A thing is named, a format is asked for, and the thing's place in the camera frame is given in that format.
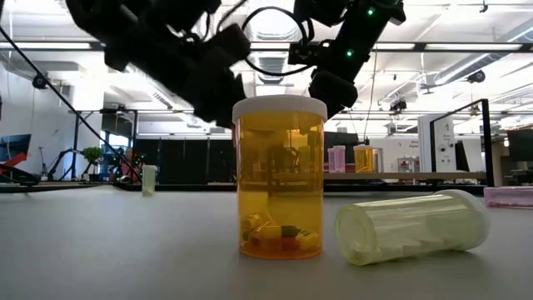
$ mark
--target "pink container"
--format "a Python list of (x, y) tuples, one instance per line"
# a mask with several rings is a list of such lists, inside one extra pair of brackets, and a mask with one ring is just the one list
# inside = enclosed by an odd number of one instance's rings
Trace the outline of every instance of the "pink container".
[(328, 163), (328, 172), (336, 173), (336, 164), (335, 164), (335, 149), (327, 149), (327, 163)]
[(533, 208), (533, 187), (486, 187), (485, 204), (493, 208)]
[(335, 170), (337, 173), (346, 173), (346, 146), (335, 146)]

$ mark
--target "table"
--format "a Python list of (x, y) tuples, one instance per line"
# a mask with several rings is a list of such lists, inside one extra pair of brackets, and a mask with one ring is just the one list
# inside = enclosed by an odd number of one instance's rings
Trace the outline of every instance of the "table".
[(491, 209), (489, 240), (470, 252), (367, 267), (342, 259), (340, 206), (412, 195), (327, 195), (323, 254), (266, 261), (237, 251), (233, 192), (0, 194), (0, 299), (531, 298), (533, 210)]

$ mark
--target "frosted plastic container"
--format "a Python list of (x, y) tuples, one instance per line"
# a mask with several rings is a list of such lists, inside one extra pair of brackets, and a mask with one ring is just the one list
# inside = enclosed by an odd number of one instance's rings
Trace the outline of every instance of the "frosted plastic container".
[(150, 197), (156, 192), (156, 166), (142, 166), (142, 195)]
[(337, 173), (346, 172), (346, 146), (333, 147), (335, 153), (335, 170)]
[(328, 172), (336, 173), (336, 164), (335, 164), (335, 149), (327, 149), (327, 163), (328, 163)]
[(374, 149), (370, 146), (355, 146), (353, 152), (356, 173), (374, 173)]
[(336, 240), (357, 266), (443, 250), (468, 250), (487, 238), (485, 206), (468, 192), (356, 203), (336, 215)]
[(298, 259), (321, 252), (326, 119), (323, 102), (302, 96), (252, 97), (233, 107), (242, 253)]
[(533, 187), (486, 187), (487, 207), (533, 208)]

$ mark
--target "potted plant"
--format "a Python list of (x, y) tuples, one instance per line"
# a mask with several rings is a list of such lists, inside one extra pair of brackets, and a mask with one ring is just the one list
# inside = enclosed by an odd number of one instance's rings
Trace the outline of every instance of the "potted plant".
[(86, 147), (85, 149), (83, 149), (82, 155), (89, 162), (83, 174), (88, 173), (89, 168), (91, 166), (94, 166), (94, 168), (92, 169), (92, 174), (89, 174), (89, 180), (91, 182), (97, 182), (98, 181), (97, 166), (98, 166), (98, 161), (103, 158), (103, 150), (99, 147)]

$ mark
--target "white tabletop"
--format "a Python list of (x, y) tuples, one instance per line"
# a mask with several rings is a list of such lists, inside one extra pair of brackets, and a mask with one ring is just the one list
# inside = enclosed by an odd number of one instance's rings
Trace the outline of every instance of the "white tabletop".
[(412, 195), (328, 195), (322, 255), (267, 261), (237, 250), (235, 193), (0, 194), (0, 299), (531, 299), (533, 210), (491, 209), (491, 235), (470, 252), (342, 259), (340, 206)]

